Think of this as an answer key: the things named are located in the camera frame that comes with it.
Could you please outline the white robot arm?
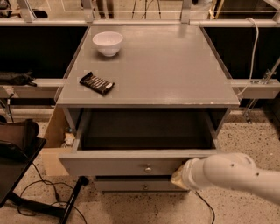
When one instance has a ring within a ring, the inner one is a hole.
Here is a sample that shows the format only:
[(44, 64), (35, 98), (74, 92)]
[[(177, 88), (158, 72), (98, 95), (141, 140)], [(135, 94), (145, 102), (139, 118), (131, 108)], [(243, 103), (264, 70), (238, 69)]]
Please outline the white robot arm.
[(217, 186), (243, 191), (280, 204), (280, 172), (258, 168), (244, 153), (189, 159), (171, 175), (171, 182), (185, 190)]

